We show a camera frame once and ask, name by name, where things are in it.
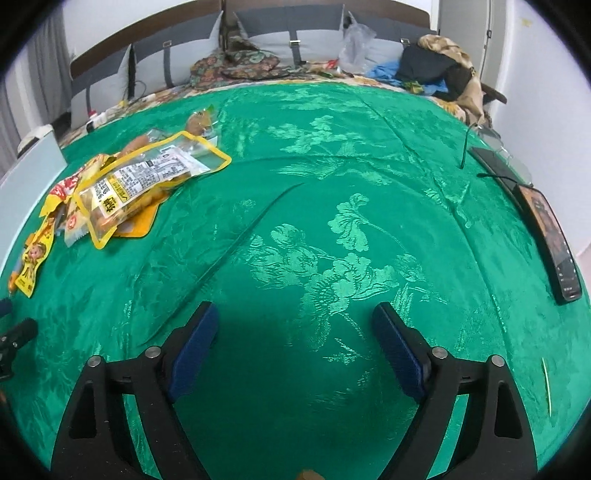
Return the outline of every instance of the white pillow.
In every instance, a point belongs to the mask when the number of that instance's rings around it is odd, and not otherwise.
[[[72,128],[84,125],[90,111],[104,112],[127,98],[130,49],[113,53],[72,80]]]

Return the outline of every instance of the snack package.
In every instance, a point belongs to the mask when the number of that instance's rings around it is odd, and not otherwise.
[[[76,186],[78,185],[79,175],[84,170],[84,166],[76,170],[72,175],[66,177],[63,180],[57,182],[47,194],[43,207],[39,217],[46,217],[53,212],[62,203],[68,201],[68,199],[74,193]]]
[[[17,278],[21,274],[22,268],[24,266],[24,262],[22,261],[22,258],[24,256],[25,252],[27,251],[27,247],[29,245],[31,245],[34,238],[35,238],[34,233],[31,233],[27,237],[27,239],[25,240],[25,247],[22,249],[21,254],[18,256],[18,259],[17,259],[16,263],[14,264],[14,267],[12,268],[12,273],[10,273],[10,278],[8,279],[8,292],[10,295],[14,294],[17,290],[17,284],[16,284]]]
[[[232,159],[203,137],[179,132],[126,155],[80,184],[74,201],[88,218],[96,248],[120,223],[191,177],[215,173]]]
[[[48,257],[53,245],[55,225],[56,217],[47,215],[41,228],[35,233],[33,240],[22,254],[22,271],[14,283],[29,298],[35,289],[37,270]]]
[[[144,210],[136,213],[129,220],[120,223],[113,236],[124,237],[124,238],[141,238],[148,235],[158,207],[162,202],[168,198],[168,194],[162,195],[161,198],[156,199],[151,205],[148,205]]]
[[[85,181],[96,175],[100,169],[107,167],[114,160],[115,157],[102,153],[91,158],[79,173],[79,181],[77,183],[82,185]],[[79,238],[82,238],[87,233],[86,217],[82,214],[76,202],[70,201],[64,223],[64,242],[68,247],[71,247]]]

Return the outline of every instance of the beige fabric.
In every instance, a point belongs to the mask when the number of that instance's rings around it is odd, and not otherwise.
[[[458,97],[455,103],[466,111],[466,123],[484,124],[486,122],[482,107],[484,94],[482,93],[480,78],[478,78],[478,74],[474,69],[470,55],[464,52],[453,40],[439,35],[424,35],[419,39],[418,44],[422,48],[433,50],[450,57],[463,67],[472,71],[472,79],[468,82],[464,92]]]

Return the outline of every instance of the plastic bag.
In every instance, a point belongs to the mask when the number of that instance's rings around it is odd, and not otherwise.
[[[80,185],[74,201],[87,218],[96,248],[120,223],[191,177],[215,173],[232,159],[203,137],[179,132],[113,162]]]
[[[365,60],[371,42],[377,35],[367,25],[353,22],[345,32],[343,50],[339,54],[339,66],[342,70],[362,74],[369,70],[369,63]]]

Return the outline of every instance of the bed headboard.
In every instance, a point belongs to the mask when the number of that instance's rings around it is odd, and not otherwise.
[[[284,7],[293,5],[334,5],[345,4],[346,10],[366,13],[376,17],[391,18],[419,27],[429,28],[429,13],[411,5],[394,0],[225,0],[224,17],[228,32],[235,31],[236,15],[234,12],[248,8]]]
[[[112,34],[90,50],[75,58],[70,65],[72,78],[76,78],[112,53],[127,45],[149,37],[163,28],[191,18],[202,17],[222,10],[222,0],[194,0],[171,7],[125,27]]]

